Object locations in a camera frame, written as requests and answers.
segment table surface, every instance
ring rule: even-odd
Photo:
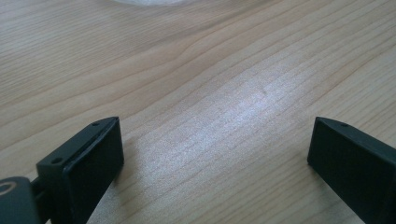
[[[89,223],[362,223],[306,157],[315,117],[396,146],[396,1],[0,5],[0,178],[119,116]]]

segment wood grain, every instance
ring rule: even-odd
[[[97,119],[126,158],[89,223],[362,223],[314,118],[396,147],[396,1],[0,2],[0,178]]]

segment wooden table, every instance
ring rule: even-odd
[[[314,119],[396,146],[396,1],[0,3],[0,178],[120,116],[89,223],[361,223],[307,165]]]

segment light wood surface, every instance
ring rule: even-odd
[[[89,223],[362,223],[307,165],[316,116],[396,147],[396,1],[0,2],[0,178],[120,116]]]

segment black plastic piece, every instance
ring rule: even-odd
[[[317,118],[308,163],[365,223],[396,223],[396,149]]]
[[[24,177],[0,182],[17,183],[4,195],[0,185],[0,223],[86,223],[123,162],[119,118],[98,120],[40,161],[32,184]]]

